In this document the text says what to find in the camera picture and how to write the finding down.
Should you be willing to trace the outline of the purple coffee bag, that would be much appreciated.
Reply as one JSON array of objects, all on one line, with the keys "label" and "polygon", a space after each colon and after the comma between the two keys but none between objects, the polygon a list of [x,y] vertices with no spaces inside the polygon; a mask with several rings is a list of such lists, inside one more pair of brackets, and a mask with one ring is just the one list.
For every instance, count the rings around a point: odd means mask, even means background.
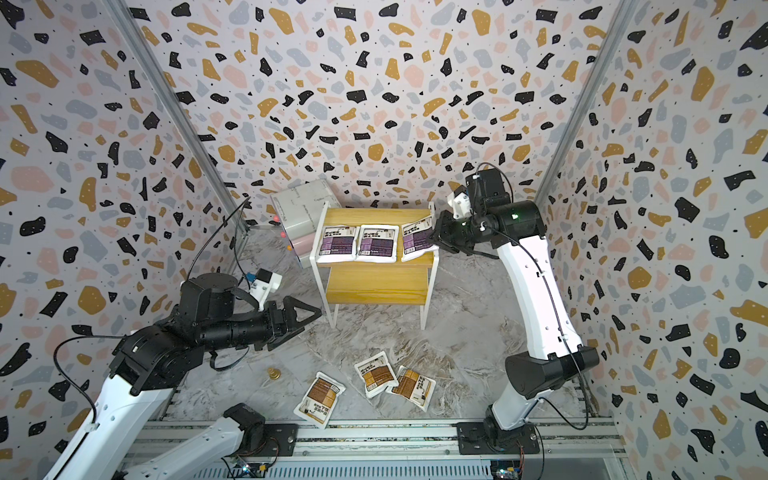
[{"label": "purple coffee bag", "polygon": [[439,246],[432,239],[433,232],[434,219],[432,216],[426,216],[417,221],[403,224],[401,226],[403,241],[401,260],[408,262],[427,253],[438,251]]},{"label": "purple coffee bag", "polygon": [[324,226],[316,254],[319,264],[354,261],[358,251],[356,226]]},{"label": "purple coffee bag", "polygon": [[356,261],[395,263],[399,227],[395,225],[362,225],[358,230]]}]

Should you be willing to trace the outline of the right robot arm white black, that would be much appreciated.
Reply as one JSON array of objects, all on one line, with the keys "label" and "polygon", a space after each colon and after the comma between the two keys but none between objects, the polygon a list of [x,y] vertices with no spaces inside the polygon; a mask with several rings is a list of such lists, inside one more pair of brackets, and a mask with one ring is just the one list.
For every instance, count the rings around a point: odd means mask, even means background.
[{"label": "right robot arm white black", "polygon": [[499,449],[528,428],[528,418],[552,392],[598,365],[565,311],[549,259],[546,227],[532,201],[513,199],[505,174],[488,163],[467,176],[448,199],[431,239],[451,253],[476,254],[488,243],[490,258],[502,262],[514,287],[526,332],[527,349],[505,360],[507,385],[489,407],[485,435]]}]

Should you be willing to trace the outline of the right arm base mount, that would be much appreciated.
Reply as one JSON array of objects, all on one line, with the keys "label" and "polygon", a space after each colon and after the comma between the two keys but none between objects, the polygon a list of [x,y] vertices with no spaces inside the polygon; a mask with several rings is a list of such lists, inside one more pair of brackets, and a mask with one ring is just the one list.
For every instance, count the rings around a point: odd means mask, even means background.
[{"label": "right arm base mount", "polygon": [[539,435],[530,423],[513,430],[501,430],[492,421],[460,422],[456,424],[461,455],[525,455],[541,450]]}]

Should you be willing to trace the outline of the two-tier wooden white shelf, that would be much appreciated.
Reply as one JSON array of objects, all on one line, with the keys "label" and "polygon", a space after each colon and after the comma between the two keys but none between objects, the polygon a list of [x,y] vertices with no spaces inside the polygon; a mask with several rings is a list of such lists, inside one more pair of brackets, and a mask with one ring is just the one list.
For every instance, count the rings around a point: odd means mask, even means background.
[{"label": "two-tier wooden white shelf", "polygon": [[323,205],[309,261],[323,303],[325,318],[337,326],[341,305],[412,305],[419,308],[420,328],[427,326],[440,255],[428,252],[414,260],[401,260],[403,241],[396,246],[393,263],[318,262],[323,229],[326,226],[402,226],[435,214],[426,209],[332,208]]}]

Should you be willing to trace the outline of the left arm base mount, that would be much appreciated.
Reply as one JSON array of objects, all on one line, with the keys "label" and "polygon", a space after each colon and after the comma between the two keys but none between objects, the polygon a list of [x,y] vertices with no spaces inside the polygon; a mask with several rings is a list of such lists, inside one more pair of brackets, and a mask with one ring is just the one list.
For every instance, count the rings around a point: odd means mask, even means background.
[{"label": "left arm base mount", "polygon": [[225,440],[220,457],[291,457],[298,438],[296,423],[267,423],[243,427],[234,423],[225,432],[233,436]]}]

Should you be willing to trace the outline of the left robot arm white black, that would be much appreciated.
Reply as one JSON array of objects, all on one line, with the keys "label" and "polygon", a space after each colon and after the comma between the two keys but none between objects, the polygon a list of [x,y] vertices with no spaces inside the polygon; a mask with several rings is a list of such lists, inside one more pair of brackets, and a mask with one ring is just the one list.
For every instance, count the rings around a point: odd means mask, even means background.
[{"label": "left robot arm white black", "polygon": [[119,338],[97,400],[47,478],[181,479],[224,457],[290,454],[269,436],[264,416],[239,403],[202,433],[122,469],[144,425],[205,355],[246,347],[272,351],[322,316],[320,308],[291,296],[281,305],[261,304],[224,273],[189,279],[180,293],[167,318]]}]

